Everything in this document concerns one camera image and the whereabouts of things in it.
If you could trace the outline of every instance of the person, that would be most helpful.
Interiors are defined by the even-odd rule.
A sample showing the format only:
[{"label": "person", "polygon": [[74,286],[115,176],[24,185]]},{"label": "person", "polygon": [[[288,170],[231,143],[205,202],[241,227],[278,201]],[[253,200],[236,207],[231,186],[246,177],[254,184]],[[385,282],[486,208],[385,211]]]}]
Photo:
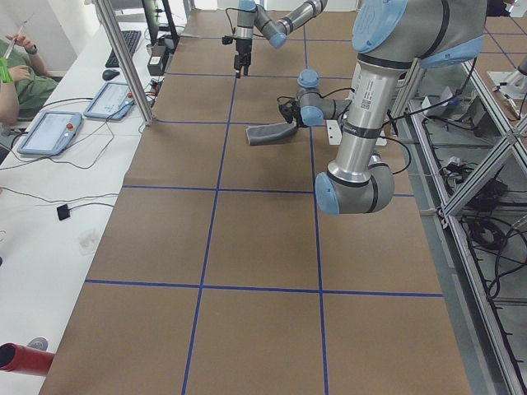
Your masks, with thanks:
[{"label": "person", "polygon": [[[7,65],[13,82],[0,82],[0,123],[12,125],[17,121],[30,121],[39,112],[57,82],[48,77],[48,68],[39,54],[35,42],[25,34],[6,35],[15,40]],[[9,42],[0,39],[0,56],[6,53]]]}]

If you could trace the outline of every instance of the tablet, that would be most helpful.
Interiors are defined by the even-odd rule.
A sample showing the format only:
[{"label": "tablet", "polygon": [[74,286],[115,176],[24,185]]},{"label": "tablet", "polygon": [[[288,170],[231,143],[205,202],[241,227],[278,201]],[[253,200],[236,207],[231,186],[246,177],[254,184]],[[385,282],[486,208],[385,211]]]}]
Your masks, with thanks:
[{"label": "tablet", "polygon": [[124,82],[107,81],[84,111],[90,119],[120,120],[132,108],[133,97]]},{"label": "tablet", "polygon": [[27,155],[57,155],[77,135],[81,124],[81,113],[44,111],[16,150]]}]

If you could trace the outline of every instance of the black power adapter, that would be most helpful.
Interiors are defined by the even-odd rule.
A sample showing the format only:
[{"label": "black power adapter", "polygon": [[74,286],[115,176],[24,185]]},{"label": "black power adapter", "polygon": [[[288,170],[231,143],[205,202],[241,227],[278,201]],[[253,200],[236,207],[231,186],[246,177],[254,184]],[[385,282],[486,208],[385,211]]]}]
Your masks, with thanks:
[{"label": "black power adapter", "polygon": [[62,206],[57,207],[57,215],[59,221],[64,221],[66,218],[70,217],[69,214],[69,207],[67,204],[63,204]]},{"label": "black power adapter", "polygon": [[162,76],[165,74],[169,56],[170,51],[165,45],[155,44],[152,46],[152,52],[148,60],[148,72],[151,76]]},{"label": "black power adapter", "polygon": [[489,212],[494,210],[509,187],[497,179],[489,179],[481,190],[467,203],[470,208]]}]

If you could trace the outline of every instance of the keyboard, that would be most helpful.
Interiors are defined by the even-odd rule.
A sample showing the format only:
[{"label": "keyboard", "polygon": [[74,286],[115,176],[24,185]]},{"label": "keyboard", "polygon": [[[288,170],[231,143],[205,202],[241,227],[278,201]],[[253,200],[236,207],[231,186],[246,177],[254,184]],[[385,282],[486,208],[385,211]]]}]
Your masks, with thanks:
[{"label": "keyboard", "polygon": [[[141,31],[123,30],[121,33],[123,33],[124,42],[128,47],[130,55],[133,56],[133,53],[135,52],[136,48],[138,47],[139,41],[141,40]],[[117,59],[117,56],[115,56],[115,51],[113,49],[110,56],[108,57],[108,60],[106,61],[105,66],[106,68],[119,67],[119,60]]]}]

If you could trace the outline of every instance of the computer mouse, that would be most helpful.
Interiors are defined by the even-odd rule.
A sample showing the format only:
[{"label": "computer mouse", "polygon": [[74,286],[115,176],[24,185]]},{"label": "computer mouse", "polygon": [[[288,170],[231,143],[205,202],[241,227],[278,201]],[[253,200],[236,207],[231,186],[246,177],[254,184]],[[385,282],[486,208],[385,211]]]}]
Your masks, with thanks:
[{"label": "computer mouse", "polygon": [[105,81],[113,80],[120,74],[119,71],[108,68],[102,72],[102,79]]}]

